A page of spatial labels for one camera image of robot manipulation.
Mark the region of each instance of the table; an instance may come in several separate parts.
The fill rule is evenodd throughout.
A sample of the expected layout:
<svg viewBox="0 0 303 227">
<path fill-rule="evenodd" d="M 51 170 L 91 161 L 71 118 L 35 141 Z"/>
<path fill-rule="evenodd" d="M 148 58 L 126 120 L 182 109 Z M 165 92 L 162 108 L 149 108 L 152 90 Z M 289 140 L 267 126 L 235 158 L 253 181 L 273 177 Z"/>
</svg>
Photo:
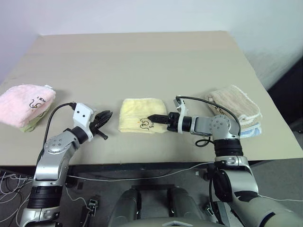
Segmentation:
<svg viewBox="0 0 303 227">
<path fill-rule="evenodd" d="M 52 86 L 51 110 L 66 102 L 83 102 L 113 110 L 96 137 L 75 153 L 71 165 L 207 162 L 214 148 L 194 146 L 189 133 L 121 133 L 118 117 L 125 98 L 162 99 L 175 111 L 175 95 L 204 97 L 230 84 L 240 87 L 259 105 L 262 134 L 242 139 L 249 160 L 303 157 L 289 127 L 263 88 L 244 54 L 227 32 L 49 35 L 39 37 L 0 86 L 0 93 L 20 84 Z M 197 101 L 187 101 L 190 115 L 212 116 Z M 72 127 L 72 110 L 60 109 L 49 137 Z M 29 133 L 0 124 L 0 166 L 34 166 L 48 115 Z"/>
</svg>

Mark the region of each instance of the beige towel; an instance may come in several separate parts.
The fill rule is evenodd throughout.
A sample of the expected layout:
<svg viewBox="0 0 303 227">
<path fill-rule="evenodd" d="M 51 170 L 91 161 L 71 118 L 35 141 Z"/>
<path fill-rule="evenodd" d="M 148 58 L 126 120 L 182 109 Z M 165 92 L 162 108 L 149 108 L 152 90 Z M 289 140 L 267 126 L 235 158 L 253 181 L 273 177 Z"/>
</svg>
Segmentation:
<svg viewBox="0 0 303 227">
<path fill-rule="evenodd" d="M 249 128 L 260 122 L 262 114 L 260 108 L 242 90 L 235 85 L 230 85 L 222 89 L 212 91 L 205 96 L 206 100 L 215 102 L 229 109 L 238 118 L 241 128 Z M 225 114 L 231 118 L 230 114 L 224 110 L 208 105 L 214 114 Z"/>
<path fill-rule="evenodd" d="M 147 119 L 153 114 L 167 115 L 162 100 L 156 98 L 127 98 L 120 110 L 119 131 L 141 133 L 163 133 L 167 125 L 152 123 Z"/>
</svg>

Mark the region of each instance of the gray floor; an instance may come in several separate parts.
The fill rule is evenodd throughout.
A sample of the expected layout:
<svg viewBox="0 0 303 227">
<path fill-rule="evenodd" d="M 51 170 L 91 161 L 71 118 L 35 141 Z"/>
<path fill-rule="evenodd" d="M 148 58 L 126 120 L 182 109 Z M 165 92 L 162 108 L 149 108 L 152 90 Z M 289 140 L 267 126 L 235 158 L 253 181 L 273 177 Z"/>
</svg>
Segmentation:
<svg viewBox="0 0 303 227">
<path fill-rule="evenodd" d="M 275 160 L 254 166 L 253 172 L 259 186 L 259 193 L 277 199 L 303 200 L 303 159 Z M 156 171 L 128 171 L 128 172 L 104 172 L 103 176 L 120 177 L 150 177 L 166 174 L 168 170 Z M 142 181 L 122 181 L 122 182 L 91 182 L 83 181 L 83 189 L 69 189 L 73 198 L 84 197 L 89 199 L 91 196 L 100 196 L 100 207 L 97 216 L 92 218 L 92 227 L 105 227 L 109 220 L 111 210 L 120 195 L 128 190 L 132 185 L 142 184 L 174 184 L 186 189 L 194 198 L 199 207 L 208 200 L 208 182 L 204 181 L 200 175 L 196 175 L 194 170 L 168 176 L 165 178 Z M 85 174 L 86 177 L 93 178 L 93 173 Z M 30 185 L 22 190 L 24 195 L 28 195 Z M 142 218 L 148 217 L 167 217 L 166 191 L 143 191 Z M 303 217 L 303 202 L 282 201 L 289 209 Z M 19 198 L 6 204 L 0 204 L 0 220 L 9 216 L 19 206 Z M 65 227 L 79 226 L 82 201 L 71 201 L 66 191 L 63 193 L 61 202 L 61 216 L 59 221 Z M 236 218 L 231 217 L 231 226 L 240 226 Z M 10 220 L 0 223 L 0 227 L 7 227 Z"/>
</svg>

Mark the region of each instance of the stack of towels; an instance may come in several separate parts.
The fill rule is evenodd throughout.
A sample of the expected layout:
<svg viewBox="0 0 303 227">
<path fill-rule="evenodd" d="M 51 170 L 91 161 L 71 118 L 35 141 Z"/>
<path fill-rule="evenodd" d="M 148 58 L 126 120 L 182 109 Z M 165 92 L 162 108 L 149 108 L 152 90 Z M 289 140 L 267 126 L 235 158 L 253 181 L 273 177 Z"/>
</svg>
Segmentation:
<svg viewBox="0 0 303 227">
<path fill-rule="evenodd" d="M 23 84 L 11 87 L 0 96 L 0 122 L 32 131 L 55 99 L 49 86 Z"/>
<path fill-rule="evenodd" d="M 257 136 L 262 133 L 260 108 L 237 86 L 230 85 L 212 91 L 205 98 L 210 102 L 224 106 L 236 115 L 241 125 L 241 138 Z M 224 110 L 213 105 L 209 105 L 209 107 L 215 115 L 225 114 L 233 119 Z"/>
</svg>

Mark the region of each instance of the yellow towel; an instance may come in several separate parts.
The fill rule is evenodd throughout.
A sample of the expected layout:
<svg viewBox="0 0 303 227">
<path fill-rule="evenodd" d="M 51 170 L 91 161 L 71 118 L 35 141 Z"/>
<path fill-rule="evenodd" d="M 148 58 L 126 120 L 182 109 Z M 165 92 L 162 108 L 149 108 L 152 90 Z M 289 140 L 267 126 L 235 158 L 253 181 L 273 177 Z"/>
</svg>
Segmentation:
<svg viewBox="0 0 303 227">
<path fill-rule="evenodd" d="M 153 114 L 167 115 L 162 100 L 156 98 L 127 98 L 120 110 L 119 131 L 141 133 L 163 133 L 167 125 L 152 123 L 147 119 Z"/>
</svg>

